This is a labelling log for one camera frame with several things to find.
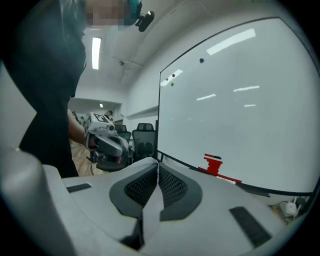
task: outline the whiteboard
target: whiteboard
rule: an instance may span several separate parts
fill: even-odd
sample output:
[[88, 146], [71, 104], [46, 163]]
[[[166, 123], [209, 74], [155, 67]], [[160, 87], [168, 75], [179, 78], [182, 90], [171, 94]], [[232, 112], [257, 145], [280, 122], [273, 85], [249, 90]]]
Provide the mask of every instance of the whiteboard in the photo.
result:
[[158, 150], [203, 169], [205, 154], [219, 156], [219, 175], [243, 184], [312, 192], [320, 78], [296, 35], [277, 18], [239, 25], [164, 69]]

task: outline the person's arm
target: person's arm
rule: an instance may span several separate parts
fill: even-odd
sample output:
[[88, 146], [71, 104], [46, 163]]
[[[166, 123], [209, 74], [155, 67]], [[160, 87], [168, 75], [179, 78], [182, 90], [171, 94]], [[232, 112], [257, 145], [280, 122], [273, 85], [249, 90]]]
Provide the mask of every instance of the person's arm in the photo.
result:
[[69, 138], [81, 145], [85, 144], [85, 128], [77, 122], [72, 112], [68, 109]]

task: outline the ceiling light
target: ceiling light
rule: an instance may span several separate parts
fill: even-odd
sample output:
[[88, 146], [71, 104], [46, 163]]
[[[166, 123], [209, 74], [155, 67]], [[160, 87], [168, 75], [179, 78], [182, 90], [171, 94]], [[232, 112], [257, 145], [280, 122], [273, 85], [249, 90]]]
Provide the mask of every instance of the ceiling light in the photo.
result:
[[92, 68], [99, 69], [99, 53], [100, 53], [101, 38], [92, 38]]
[[170, 81], [171, 81], [172, 79], [177, 78], [177, 76], [179, 76], [182, 72], [183, 72], [183, 71], [180, 70], [180, 69], [178, 69], [176, 72], [173, 72], [174, 77], [171, 75], [171, 76], [168, 78], [167, 81], [166, 81], [166, 80], [162, 81], [162, 82], [160, 83], [160, 86], [161, 86], [161, 87], [166, 86], [167, 84], [170, 83]]
[[245, 87], [245, 88], [239, 88], [239, 89], [235, 89], [233, 90], [234, 92], [240, 92], [240, 91], [247, 91], [247, 90], [252, 90], [252, 89], [259, 89], [260, 86], [250, 86], [250, 87]]
[[211, 94], [211, 95], [208, 95], [208, 96], [204, 96], [202, 98], [197, 98], [196, 100], [197, 101], [202, 101], [202, 100], [209, 99], [209, 98], [212, 98], [212, 97], [215, 97], [215, 96], [217, 96], [217, 95]]
[[256, 36], [255, 30], [253, 28], [251, 28], [251, 29], [248, 29], [248, 30], [241, 32], [239, 34], [235, 34], [220, 43], [217, 43], [216, 45], [214, 45], [211, 48], [209, 48], [208, 50], [206, 50], [206, 52], [209, 55], [214, 55], [217, 52], [220, 52], [221, 50], [223, 50], [229, 46], [232, 46], [236, 43], [240, 43], [240, 42], [247, 40], [249, 38], [254, 38], [255, 36]]

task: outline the red object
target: red object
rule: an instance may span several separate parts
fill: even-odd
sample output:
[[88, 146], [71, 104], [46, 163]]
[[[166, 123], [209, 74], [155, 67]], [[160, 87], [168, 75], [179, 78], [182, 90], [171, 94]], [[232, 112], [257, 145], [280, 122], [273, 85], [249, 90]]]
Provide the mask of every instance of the red object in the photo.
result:
[[224, 175], [219, 174], [219, 168], [220, 166], [223, 164], [222, 161], [218, 161], [216, 159], [211, 159], [211, 158], [207, 158], [207, 157], [212, 157], [212, 158], [216, 158], [216, 156], [214, 155], [210, 155], [210, 154], [204, 154], [206, 157], [204, 157], [203, 159], [207, 160], [208, 162], [208, 169], [203, 169], [201, 167], [198, 167], [199, 170], [210, 173], [212, 175], [224, 178], [226, 180], [229, 181], [233, 181], [233, 182], [237, 182], [237, 183], [242, 183], [241, 180], [239, 179], [235, 179], [235, 178], [230, 178]]

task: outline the wooden floor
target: wooden floor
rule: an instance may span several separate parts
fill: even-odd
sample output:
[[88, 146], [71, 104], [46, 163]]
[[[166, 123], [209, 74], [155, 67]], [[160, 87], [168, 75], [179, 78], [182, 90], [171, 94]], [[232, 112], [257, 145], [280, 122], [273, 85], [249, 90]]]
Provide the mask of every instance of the wooden floor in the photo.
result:
[[87, 157], [90, 156], [89, 150], [83, 145], [71, 146], [72, 160], [80, 177], [106, 174], [108, 172], [96, 168], [95, 163], [91, 163]]

